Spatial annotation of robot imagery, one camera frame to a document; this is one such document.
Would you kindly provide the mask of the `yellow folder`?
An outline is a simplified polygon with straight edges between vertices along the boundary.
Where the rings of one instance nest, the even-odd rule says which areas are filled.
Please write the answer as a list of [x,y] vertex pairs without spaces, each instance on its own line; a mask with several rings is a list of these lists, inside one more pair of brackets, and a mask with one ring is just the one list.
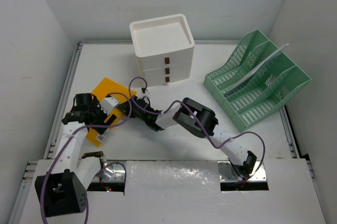
[[[131,94],[128,92],[128,88],[124,87],[117,82],[112,81],[109,78],[103,78],[101,82],[94,88],[91,92],[97,97],[99,101],[102,101],[107,97],[108,94],[118,92],[119,94],[113,94],[112,97],[116,98],[120,104],[125,103],[128,107],[127,99],[130,99],[131,95],[136,95],[136,91],[131,90]],[[97,132],[97,129],[90,128],[86,138],[96,147],[100,147],[102,142],[107,138],[110,133],[110,129],[105,129],[105,131],[100,134]]]

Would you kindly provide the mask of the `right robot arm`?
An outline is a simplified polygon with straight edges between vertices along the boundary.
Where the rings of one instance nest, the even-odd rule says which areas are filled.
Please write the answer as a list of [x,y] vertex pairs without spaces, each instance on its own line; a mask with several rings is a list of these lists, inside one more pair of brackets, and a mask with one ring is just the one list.
[[144,98],[133,96],[117,109],[130,118],[143,121],[155,132],[179,125],[197,138],[208,139],[228,157],[233,171],[242,180],[247,180],[253,172],[256,155],[226,134],[213,110],[190,98],[175,101],[166,111],[161,111],[153,109]]

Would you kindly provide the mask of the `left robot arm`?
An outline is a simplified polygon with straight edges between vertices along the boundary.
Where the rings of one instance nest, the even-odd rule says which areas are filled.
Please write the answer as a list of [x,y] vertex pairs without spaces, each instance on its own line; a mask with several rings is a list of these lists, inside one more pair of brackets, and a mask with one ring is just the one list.
[[116,120],[113,110],[119,100],[107,96],[99,101],[91,93],[77,94],[73,106],[62,119],[63,134],[55,158],[46,175],[35,180],[42,220],[82,213],[87,209],[87,188],[101,169],[99,156],[80,159],[82,145],[90,129],[103,134]]

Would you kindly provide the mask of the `white printed booklet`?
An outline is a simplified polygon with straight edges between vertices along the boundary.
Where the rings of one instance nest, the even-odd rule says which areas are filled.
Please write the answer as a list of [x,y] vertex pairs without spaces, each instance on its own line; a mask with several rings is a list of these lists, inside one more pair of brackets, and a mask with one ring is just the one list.
[[275,58],[276,56],[278,56],[282,50],[284,48],[286,48],[289,45],[289,43],[286,43],[284,45],[282,45],[280,48],[276,49],[273,53],[271,53],[267,58],[265,58],[261,63],[259,63],[256,67],[254,67],[253,69],[251,69],[248,74],[246,74],[244,77],[242,77],[237,83],[235,83],[232,87],[230,87],[229,89],[227,89],[224,93],[225,97],[228,97],[229,95],[231,95],[232,93],[234,93],[235,91],[237,91],[237,89],[242,86],[244,83],[248,82],[255,74],[256,72],[262,67],[264,66],[268,61],[270,61],[271,59]]

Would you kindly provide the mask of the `white drawer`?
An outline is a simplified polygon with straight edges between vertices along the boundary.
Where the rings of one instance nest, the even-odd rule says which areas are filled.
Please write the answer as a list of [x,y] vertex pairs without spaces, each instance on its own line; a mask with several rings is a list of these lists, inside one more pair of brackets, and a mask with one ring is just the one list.
[[192,61],[188,61],[181,64],[164,66],[162,68],[156,68],[151,70],[141,71],[141,76],[145,79],[150,79],[154,77],[169,77],[170,81],[180,81],[188,79],[191,74]]
[[190,75],[185,73],[171,73],[166,75],[164,71],[149,70],[144,71],[142,77],[146,79],[148,87],[155,87],[186,80]]
[[140,70],[146,71],[191,61],[193,53],[194,48],[136,58]]

